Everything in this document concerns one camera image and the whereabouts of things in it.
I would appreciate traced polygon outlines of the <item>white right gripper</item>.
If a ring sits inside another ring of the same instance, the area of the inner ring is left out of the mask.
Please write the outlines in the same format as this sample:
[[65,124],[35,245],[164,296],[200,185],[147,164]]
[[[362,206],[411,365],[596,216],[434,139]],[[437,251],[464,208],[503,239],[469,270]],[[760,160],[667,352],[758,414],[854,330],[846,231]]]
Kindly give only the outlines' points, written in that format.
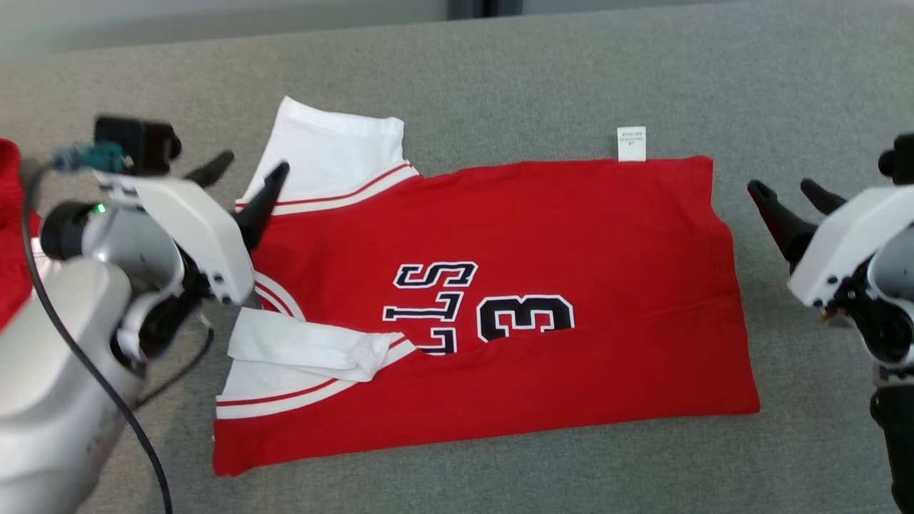
[[800,182],[803,195],[816,211],[827,215],[816,225],[779,201],[760,180],[750,180],[747,192],[768,232],[793,272],[788,288],[804,306],[832,300],[837,283],[914,222],[914,186],[868,188],[846,201],[810,178]]

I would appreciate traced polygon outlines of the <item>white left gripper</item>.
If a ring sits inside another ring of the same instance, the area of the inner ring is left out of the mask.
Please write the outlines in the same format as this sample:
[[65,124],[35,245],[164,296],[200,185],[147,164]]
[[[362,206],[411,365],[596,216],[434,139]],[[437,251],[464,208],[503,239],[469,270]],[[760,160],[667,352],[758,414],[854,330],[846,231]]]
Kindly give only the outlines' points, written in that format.
[[257,195],[236,212],[235,220],[203,189],[215,185],[234,160],[232,151],[222,151],[186,173],[185,179],[137,178],[101,171],[96,173],[96,179],[108,189],[114,203],[141,207],[208,274],[215,297],[241,305],[253,290],[249,253],[261,242],[287,179],[288,162],[279,163],[266,176]]

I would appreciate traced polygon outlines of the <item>red white basketball jersey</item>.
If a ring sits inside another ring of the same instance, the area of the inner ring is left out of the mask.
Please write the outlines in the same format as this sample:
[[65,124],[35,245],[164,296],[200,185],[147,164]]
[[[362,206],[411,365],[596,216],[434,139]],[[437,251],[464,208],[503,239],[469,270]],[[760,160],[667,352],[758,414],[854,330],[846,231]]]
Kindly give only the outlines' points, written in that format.
[[216,397],[218,476],[653,418],[751,415],[706,156],[422,176],[397,118],[286,97],[237,207],[290,172]]

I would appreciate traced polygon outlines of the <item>grey metal partition post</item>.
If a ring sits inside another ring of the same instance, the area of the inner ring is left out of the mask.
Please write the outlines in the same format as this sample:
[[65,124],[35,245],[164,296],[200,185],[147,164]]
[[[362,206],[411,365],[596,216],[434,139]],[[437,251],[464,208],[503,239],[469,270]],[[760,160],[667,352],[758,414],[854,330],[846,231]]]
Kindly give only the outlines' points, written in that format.
[[521,16],[523,0],[446,0],[449,21]]

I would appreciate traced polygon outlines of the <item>red white basketball shorts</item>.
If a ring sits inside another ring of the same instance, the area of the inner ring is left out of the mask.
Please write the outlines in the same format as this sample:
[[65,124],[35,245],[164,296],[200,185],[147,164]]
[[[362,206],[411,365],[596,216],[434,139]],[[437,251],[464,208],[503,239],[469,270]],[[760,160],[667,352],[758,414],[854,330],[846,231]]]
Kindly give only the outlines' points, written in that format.
[[20,166],[19,147],[0,138],[0,332],[32,292],[21,228],[25,189]]

